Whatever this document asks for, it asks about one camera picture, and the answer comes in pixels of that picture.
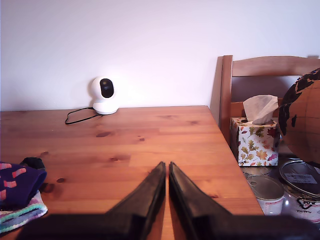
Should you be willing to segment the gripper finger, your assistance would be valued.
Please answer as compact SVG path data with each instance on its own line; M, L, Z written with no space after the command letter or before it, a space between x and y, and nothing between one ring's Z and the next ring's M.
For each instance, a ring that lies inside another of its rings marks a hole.
M169 164L169 196L188 240L231 240L232 214L205 194L174 162Z
M129 195L106 213L107 240L145 240L166 195L166 165L161 161Z

